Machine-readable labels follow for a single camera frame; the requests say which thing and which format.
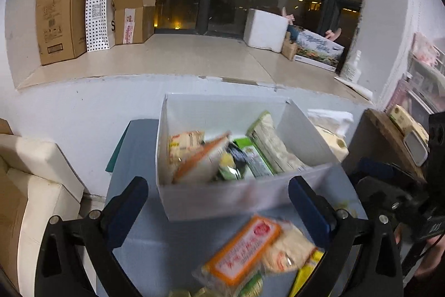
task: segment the table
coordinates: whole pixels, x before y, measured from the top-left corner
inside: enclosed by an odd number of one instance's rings
[[[371,121],[375,128],[393,148],[394,152],[402,163],[402,165],[400,165],[402,169],[412,173],[417,178],[424,180],[422,169],[414,163],[411,155],[403,143],[402,133],[399,131],[397,126],[394,125],[389,116],[382,111],[373,109],[367,109],[364,112],[364,115]]]
[[[135,120],[130,123],[117,156],[106,201],[121,194],[134,176],[144,177],[149,195],[123,246],[114,255],[130,280],[144,297],[166,297],[172,289],[187,289],[192,293],[201,285],[191,272],[206,262],[251,215],[201,221],[169,222],[165,216],[155,180],[155,149],[158,120]],[[348,205],[359,218],[366,214],[354,188],[340,165],[334,166],[322,187],[317,190],[332,205]],[[264,210],[262,215],[291,220],[308,237],[300,217],[291,204]],[[351,251],[332,297],[343,289],[352,270],[358,249]],[[268,276],[262,296],[287,297],[295,273]],[[100,282],[97,295],[107,297]]]

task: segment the white storage bin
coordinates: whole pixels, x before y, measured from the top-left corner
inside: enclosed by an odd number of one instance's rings
[[[244,42],[249,47],[280,53],[288,24],[285,17],[251,8],[244,28]]]
[[[313,168],[255,180],[207,184],[171,184],[168,172],[168,137],[181,132],[205,131],[205,140],[226,131],[244,137],[263,111],[269,111],[278,136],[288,150]],[[337,163],[328,144],[292,100],[215,95],[165,96],[157,133],[156,184],[170,221],[205,219],[253,213],[290,203],[288,183],[302,175],[316,189],[332,163]]]

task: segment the green food package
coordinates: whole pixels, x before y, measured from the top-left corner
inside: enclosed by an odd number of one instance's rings
[[[233,142],[246,153],[249,170],[255,178],[273,176],[271,165],[250,138],[235,139]],[[244,173],[244,179],[251,178],[249,170]]]

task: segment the blue gripper pad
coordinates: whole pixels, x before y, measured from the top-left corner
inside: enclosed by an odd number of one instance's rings
[[[300,215],[315,245],[327,249],[331,241],[331,226],[315,205],[317,195],[303,177],[292,178],[288,186],[289,198]]]

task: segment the snack package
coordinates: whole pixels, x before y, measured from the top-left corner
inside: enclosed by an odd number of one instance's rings
[[[219,174],[223,180],[244,179],[248,156],[236,144],[230,142],[219,161]]]
[[[250,138],[235,139],[234,143],[246,154],[249,169],[244,173],[244,179],[273,176],[270,164],[262,156],[260,151]]]
[[[219,160],[219,173],[224,180],[239,180],[241,174],[236,168],[233,156],[225,151]]]
[[[170,164],[178,164],[193,151],[199,148],[204,140],[204,132],[189,131],[169,137],[168,160]]]
[[[303,287],[304,283],[309,279],[318,262],[320,262],[321,257],[323,257],[323,252],[319,250],[315,250],[308,262],[298,271],[297,277],[295,278],[294,285],[292,286],[291,293],[289,293],[289,297],[294,297],[298,291],[300,291],[301,287]]]
[[[244,285],[238,297],[259,297],[261,293],[263,293],[263,277],[258,272]]]
[[[268,111],[260,115],[246,134],[263,153],[276,173],[292,170],[301,171],[308,168],[293,153],[288,152],[285,144],[276,134],[272,116]]]
[[[193,276],[224,297],[238,296],[261,270],[264,252],[280,236],[281,226],[269,218],[255,215]]]
[[[173,184],[176,183],[207,183],[218,172],[219,161],[229,143],[229,135],[224,135],[206,142],[195,153],[182,161],[173,174]]]
[[[280,222],[283,232],[266,250],[262,263],[266,272],[283,273],[303,267],[316,247],[290,222]]]

